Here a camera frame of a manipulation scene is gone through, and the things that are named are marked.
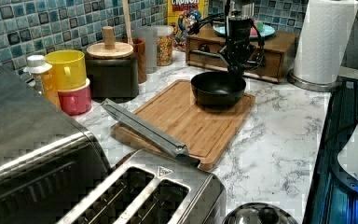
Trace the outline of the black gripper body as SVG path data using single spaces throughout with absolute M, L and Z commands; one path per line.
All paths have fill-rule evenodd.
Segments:
M 250 41 L 252 28 L 258 35 L 256 46 Z M 230 65 L 236 65 L 243 71 L 255 70 L 265 65 L 265 41 L 251 18 L 226 18 L 225 32 L 225 46 L 218 54 L 227 64 L 227 70 Z

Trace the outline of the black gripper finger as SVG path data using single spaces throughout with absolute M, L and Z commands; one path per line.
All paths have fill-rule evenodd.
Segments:
M 240 82 L 243 82 L 244 81 L 244 79 L 243 79 L 243 69 L 239 68 L 237 73 L 238 73 L 237 74 L 238 80 Z
M 233 75 L 236 76 L 238 74 L 238 67 L 236 65 L 230 65 L 228 67 L 228 72 Z

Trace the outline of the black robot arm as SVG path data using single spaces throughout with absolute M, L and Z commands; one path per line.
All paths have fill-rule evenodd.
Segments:
M 255 0 L 227 0 L 225 5 L 225 46 L 219 51 L 234 77 L 265 63 L 264 37 L 253 19 Z

